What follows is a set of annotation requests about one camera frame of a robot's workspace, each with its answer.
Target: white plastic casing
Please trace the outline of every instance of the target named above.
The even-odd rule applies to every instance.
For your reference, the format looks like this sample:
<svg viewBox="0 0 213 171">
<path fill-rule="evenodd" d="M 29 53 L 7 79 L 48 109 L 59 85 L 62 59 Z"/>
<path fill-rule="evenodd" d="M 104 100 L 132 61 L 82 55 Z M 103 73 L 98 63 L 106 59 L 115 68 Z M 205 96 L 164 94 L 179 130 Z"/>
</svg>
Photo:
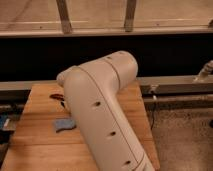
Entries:
<svg viewBox="0 0 213 171">
<path fill-rule="evenodd" d="M 101 171 L 154 170 L 116 99 L 118 90 L 135 80 L 137 70 L 134 57 L 119 51 L 57 76 Z"/>
</svg>

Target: metal bar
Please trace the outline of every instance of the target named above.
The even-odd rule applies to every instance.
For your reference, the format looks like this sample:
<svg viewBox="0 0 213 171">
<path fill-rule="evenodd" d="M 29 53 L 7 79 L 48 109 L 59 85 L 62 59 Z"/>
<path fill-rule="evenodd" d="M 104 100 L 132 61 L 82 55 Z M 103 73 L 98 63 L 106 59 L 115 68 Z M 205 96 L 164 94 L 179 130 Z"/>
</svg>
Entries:
<svg viewBox="0 0 213 171">
<path fill-rule="evenodd" d="M 135 8 L 137 0 L 127 0 L 124 28 L 126 32 L 133 31 Z"/>
<path fill-rule="evenodd" d="M 195 83 L 196 75 L 138 77 L 143 94 L 185 94 L 213 93 L 213 75 L 209 75 L 203 83 Z"/>
<path fill-rule="evenodd" d="M 67 9 L 66 0 L 56 0 L 58 6 L 58 12 L 61 19 L 61 27 L 64 34 L 72 32 L 72 25 L 69 19 L 69 13 Z"/>
</svg>

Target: wooden table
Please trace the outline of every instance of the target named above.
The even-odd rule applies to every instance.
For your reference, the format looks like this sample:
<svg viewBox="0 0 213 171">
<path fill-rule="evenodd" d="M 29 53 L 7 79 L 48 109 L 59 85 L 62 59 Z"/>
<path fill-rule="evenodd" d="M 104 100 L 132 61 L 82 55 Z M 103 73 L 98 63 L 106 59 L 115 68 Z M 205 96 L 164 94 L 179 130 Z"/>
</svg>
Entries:
<svg viewBox="0 0 213 171">
<path fill-rule="evenodd" d="M 56 133 L 53 122 L 67 118 L 66 111 L 50 94 L 63 93 L 57 84 L 36 84 L 17 129 L 11 138 L 2 171 L 97 171 L 81 136 L 74 130 Z M 156 170 L 159 161 L 137 82 L 119 92 L 118 100 Z"/>
</svg>

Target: metal frame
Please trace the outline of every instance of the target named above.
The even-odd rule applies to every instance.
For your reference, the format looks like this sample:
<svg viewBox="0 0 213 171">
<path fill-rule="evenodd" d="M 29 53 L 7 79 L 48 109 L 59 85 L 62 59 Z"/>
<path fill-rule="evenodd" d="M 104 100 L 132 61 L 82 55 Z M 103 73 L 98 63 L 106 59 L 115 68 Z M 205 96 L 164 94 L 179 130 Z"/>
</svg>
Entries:
<svg viewBox="0 0 213 171">
<path fill-rule="evenodd" d="M 124 28 L 126 32 L 133 31 L 137 0 L 127 0 Z"/>
<path fill-rule="evenodd" d="M 72 32 L 72 25 L 69 19 L 69 13 L 66 0 L 56 0 L 58 6 L 58 12 L 61 19 L 61 27 L 64 34 Z"/>
<path fill-rule="evenodd" d="M 143 94 L 213 93 L 213 75 L 203 83 L 194 83 L 196 76 L 137 77 Z M 56 83 L 55 80 L 0 82 L 0 92 L 30 90 L 33 84 Z"/>
</svg>

